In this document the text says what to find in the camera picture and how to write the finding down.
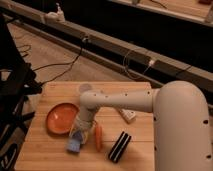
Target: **orange bowl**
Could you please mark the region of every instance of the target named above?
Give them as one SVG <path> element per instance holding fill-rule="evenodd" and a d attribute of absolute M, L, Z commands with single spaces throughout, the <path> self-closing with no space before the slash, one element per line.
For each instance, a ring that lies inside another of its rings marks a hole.
<path fill-rule="evenodd" d="M 69 133 L 79 109 L 72 103 L 61 103 L 53 107 L 46 118 L 46 127 L 54 134 Z"/>

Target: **white bottle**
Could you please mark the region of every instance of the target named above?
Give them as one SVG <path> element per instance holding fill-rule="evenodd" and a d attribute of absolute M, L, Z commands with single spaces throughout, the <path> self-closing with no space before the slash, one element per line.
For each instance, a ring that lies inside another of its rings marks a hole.
<path fill-rule="evenodd" d="M 59 3 L 56 3 L 56 5 L 57 5 L 57 9 L 58 9 L 58 11 L 57 11 L 58 20 L 60 22 L 65 22 L 64 12 L 61 10 Z"/>

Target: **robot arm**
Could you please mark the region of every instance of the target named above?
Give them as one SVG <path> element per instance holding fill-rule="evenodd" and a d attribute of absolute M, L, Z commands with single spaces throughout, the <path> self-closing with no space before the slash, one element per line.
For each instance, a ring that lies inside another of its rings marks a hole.
<path fill-rule="evenodd" d="M 112 95 L 86 91 L 76 129 L 89 130 L 102 106 L 153 112 L 156 171 L 213 170 L 207 103 L 194 85 L 174 81 L 159 90 Z"/>

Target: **blue object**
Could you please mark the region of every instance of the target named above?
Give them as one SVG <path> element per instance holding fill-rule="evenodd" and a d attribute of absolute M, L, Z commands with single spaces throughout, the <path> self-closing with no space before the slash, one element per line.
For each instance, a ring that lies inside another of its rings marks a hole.
<path fill-rule="evenodd" d="M 81 131 L 76 131 L 72 135 L 72 137 L 70 137 L 69 139 L 67 150 L 71 152 L 79 153 L 82 141 L 83 141 L 83 137 L 82 137 Z"/>
<path fill-rule="evenodd" d="M 76 139 L 70 139 L 67 145 L 67 150 L 71 151 L 71 152 L 75 152 L 75 153 L 79 153 L 80 152 L 80 141 L 76 140 Z"/>

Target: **carrot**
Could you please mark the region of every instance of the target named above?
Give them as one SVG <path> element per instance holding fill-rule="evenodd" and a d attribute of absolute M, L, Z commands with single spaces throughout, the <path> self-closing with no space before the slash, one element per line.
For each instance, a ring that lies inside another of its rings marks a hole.
<path fill-rule="evenodd" d="M 95 124 L 95 145 L 97 151 L 101 151 L 102 148 L 102 127 L 96 122 Z"/>

